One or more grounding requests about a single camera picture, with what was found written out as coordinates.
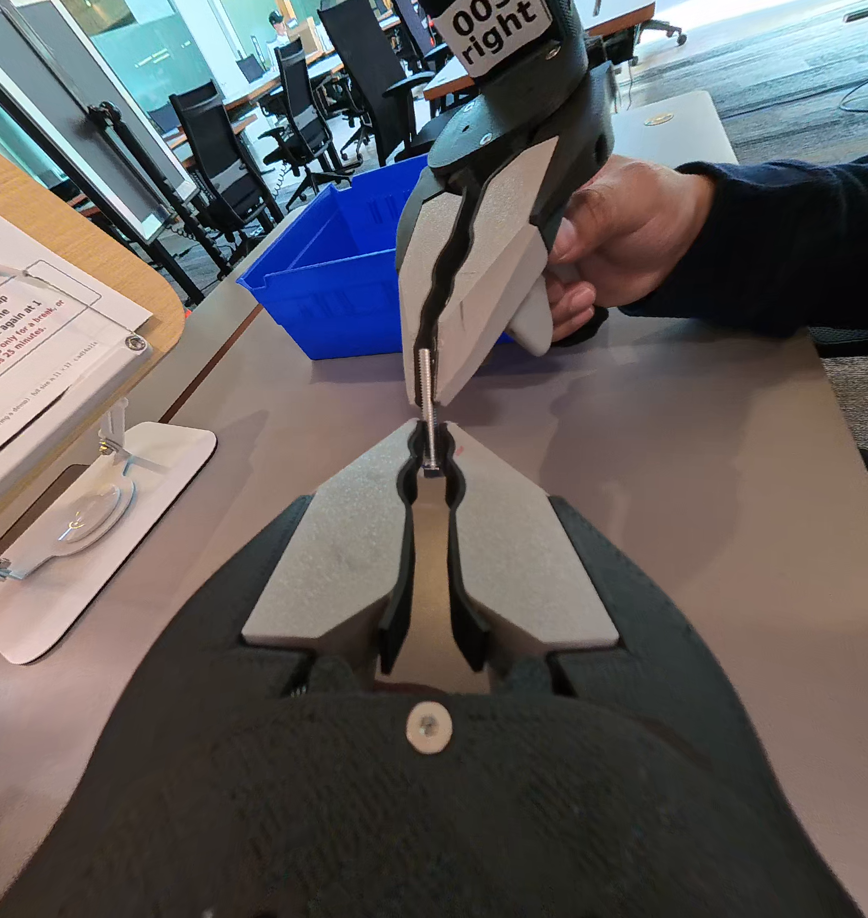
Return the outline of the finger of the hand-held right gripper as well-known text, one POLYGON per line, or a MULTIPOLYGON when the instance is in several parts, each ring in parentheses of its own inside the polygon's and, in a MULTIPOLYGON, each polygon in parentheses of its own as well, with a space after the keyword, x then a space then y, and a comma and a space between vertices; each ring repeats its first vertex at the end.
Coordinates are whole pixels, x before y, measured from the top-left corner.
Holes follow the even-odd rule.
POLYGON ((435 361, 435 401, 446 405, 474 369, 474 305, 466 299, 477 205, 475 192, 413 192, 398 225, 398 294, 405 386, 420 407, 417 350, 435 361))
POLYGON ((530 217, 558 142, 554 136, 522 150, 483 189, 447 190, 446 180, 434 176, 426 157, 423 192, 477 193, 474 239, 463 266, 470 282, 466 303, 474 305, 477 318, 470 361, 474 371, 465 384, 507 329, 535 355, 549 349, 552 320, 542 278, 549 245, 530 217))

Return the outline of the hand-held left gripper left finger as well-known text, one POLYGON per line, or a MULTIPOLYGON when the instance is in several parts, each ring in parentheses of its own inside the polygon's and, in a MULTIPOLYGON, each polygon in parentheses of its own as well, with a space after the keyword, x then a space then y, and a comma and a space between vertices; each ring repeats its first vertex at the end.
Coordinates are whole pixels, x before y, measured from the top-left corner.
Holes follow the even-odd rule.
POLYGON ((392 672, 411 620, 424 442, 425 425, 407 422, 317 488, 244 624, 247 644, 392 672))

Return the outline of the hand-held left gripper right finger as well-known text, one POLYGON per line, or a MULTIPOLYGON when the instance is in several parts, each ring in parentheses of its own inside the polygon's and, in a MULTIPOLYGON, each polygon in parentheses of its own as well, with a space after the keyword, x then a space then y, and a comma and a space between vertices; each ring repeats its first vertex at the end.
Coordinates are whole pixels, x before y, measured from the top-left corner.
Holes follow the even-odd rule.
POLYGON ((475 672, 606 650, 619 632, 549 494, 457 424, 439 434, 455 643, 475 672))

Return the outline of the silver bolt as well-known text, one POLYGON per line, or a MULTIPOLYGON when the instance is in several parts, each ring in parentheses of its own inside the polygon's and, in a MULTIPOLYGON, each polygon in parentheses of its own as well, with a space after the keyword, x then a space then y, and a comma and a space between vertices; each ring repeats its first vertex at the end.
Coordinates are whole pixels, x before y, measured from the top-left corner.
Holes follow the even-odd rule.
POLYGON ((435 361, 428 348, 417 350, 417 382, 426 437, 424 471, 427 476, 438 476, 441 474, 442 446, 435 401, 435 361))

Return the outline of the person's right forearm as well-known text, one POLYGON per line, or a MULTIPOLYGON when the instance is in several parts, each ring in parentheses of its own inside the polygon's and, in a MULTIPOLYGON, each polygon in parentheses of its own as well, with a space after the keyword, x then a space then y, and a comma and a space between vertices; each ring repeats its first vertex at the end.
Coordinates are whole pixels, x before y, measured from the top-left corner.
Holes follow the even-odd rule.
POLYGON ((845 164, 692 162, 712 208, 661 285, 620 308, 784 338, 868 329, 868 155, 845 164))

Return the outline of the person's right hand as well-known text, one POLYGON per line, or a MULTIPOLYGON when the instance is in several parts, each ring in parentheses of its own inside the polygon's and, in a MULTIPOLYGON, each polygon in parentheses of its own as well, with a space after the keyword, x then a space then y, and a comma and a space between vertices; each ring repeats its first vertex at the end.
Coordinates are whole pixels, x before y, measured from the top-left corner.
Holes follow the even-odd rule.
POLYGON ((571 196, 549 252, 552 342, 573 336, 600 308, 631 306, 659 288, 714 198, 708 176, 612 156, 571 196))

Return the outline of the blue plastic bin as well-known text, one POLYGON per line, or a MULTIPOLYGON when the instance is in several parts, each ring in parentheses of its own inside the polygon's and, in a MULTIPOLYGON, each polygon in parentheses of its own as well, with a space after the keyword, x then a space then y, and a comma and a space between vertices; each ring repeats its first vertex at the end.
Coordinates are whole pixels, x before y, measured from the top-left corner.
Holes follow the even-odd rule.
POLYGON ((313 361, 403 349, 397 225, 425 156, 327 187, 238 280, 313 361))

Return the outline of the silver laptop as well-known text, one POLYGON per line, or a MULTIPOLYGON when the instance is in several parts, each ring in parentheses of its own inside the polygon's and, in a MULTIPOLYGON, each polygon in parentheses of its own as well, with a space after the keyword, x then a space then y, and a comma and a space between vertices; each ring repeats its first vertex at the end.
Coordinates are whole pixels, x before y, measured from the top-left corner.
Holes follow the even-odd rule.
POLYGON ((615 113, 611 121, 616 155, 670 168, 693 162, 738 163, 705 90, 615 113))

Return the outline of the wooden document board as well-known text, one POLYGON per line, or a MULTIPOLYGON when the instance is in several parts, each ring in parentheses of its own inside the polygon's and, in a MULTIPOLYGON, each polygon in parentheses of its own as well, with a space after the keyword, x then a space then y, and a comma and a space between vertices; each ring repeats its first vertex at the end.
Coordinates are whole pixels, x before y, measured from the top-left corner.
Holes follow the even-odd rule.
POLYGON ((151 314, 140 329, 159 363, 178 343, 185 308, 172 286, 70 205, 0 154, 0 216, 151 314))

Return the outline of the glass panel on stand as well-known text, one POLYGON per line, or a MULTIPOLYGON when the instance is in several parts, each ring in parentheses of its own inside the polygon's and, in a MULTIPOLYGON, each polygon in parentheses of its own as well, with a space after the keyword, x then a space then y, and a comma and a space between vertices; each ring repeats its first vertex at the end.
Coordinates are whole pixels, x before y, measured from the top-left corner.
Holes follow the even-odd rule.
POLYGON ((191 217, 198 186, 61 2, 0 2, 0 107, 118 235, 203 300, 160 240, 191 217))

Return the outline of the printed instruction sheet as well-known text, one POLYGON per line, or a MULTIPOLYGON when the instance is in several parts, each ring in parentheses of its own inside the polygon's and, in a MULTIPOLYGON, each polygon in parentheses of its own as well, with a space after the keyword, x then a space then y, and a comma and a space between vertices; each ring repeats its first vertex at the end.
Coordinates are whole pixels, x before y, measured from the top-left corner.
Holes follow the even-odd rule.
POLYGON ((0 216, 0 449, 152 316, 0 216))

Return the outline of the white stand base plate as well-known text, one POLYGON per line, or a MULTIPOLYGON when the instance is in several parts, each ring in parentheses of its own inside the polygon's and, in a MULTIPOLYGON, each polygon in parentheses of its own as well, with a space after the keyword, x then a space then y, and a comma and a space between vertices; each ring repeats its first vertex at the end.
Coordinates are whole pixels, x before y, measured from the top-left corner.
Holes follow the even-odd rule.
POLYGON ((209 430, 146 421, 0 553, 0 654, 45 655, 210 460, 209 430))

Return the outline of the white stand bracket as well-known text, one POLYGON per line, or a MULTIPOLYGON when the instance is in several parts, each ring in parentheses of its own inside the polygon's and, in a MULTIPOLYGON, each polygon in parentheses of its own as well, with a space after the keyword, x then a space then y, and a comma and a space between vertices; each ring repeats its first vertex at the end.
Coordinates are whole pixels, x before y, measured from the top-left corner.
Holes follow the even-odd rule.
POLYGON ((121 474, 128 476, 132 468, 145 469, 158 475, 169 472, 168 465, 161 465, 128 451, 124 445, 126 435, 126 397, 115 401, 99 421, 99 455, 108 456, 114 467, 121 468, 121 474))

